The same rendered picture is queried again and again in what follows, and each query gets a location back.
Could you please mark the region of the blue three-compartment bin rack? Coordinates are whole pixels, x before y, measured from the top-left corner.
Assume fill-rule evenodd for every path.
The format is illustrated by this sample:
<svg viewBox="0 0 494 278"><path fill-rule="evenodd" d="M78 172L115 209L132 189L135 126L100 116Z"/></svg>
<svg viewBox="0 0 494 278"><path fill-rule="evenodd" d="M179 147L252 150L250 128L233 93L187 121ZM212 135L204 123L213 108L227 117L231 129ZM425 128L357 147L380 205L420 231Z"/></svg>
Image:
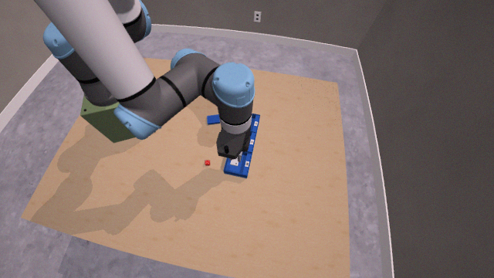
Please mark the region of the blue three-compartment bin rack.
<svg viewBox="0 0 494 278"><path fill-rule="evenodd" d="M230 165L229 158L226 159L224 173L227 175L234 175L241 178L247 178L249 173L249 166L252 159L252 152L255 144L255 138L259 126L259 114L252 114L251 130L250 130L250 143L247 152L242 152L242 159L238 166Z"/></svg>

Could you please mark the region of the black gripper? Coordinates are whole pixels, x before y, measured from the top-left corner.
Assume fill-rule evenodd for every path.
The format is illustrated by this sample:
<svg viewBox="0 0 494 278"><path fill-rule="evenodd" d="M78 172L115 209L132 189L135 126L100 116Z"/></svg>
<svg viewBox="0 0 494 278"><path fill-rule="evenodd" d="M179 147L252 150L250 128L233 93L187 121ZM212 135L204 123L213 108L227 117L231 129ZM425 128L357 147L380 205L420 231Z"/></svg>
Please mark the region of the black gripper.
<svg viewBox="0 0 494 278"><path fill-rule="evenodd" d="M238 157L238 162L241 162L242 152L249 149L251 122L252 116L237 126L228 125L220 118L222 129L216 141L218 156L229 158L230 161Z"/></svg>

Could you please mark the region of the white domino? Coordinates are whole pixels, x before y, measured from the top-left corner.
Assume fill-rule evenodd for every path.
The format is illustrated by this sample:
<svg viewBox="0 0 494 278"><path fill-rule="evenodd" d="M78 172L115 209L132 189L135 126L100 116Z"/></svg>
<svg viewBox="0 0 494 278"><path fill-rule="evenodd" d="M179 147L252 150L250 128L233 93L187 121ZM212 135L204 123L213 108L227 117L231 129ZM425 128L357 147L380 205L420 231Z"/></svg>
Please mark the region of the white domino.
<svg viewBox="0 0 494 278"><path fill-rule="evenodd" d="M232 159L230 165L238 166L238 157L236 159Z"/></svg>

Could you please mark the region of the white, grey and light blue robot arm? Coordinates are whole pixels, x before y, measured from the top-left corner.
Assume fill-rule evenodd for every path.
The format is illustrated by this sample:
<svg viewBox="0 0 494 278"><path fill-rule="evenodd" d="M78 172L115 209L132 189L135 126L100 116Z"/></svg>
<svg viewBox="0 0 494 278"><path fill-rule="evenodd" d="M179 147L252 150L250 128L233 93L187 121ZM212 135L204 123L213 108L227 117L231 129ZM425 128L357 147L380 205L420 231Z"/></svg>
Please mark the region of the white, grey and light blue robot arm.
<svg viewBox="0 0 494 278"><path fill-rule="evenodd" d="M53 56L78 80L91 104L119 102L113 113L137 139L161 129L199 96L212 102L229 125L252 116L254 75L242 63L219 65L203 53L181 49L171 70L154 77L134 44L151 32L141 0L34 1L51 21L43 41Z"/></svg>

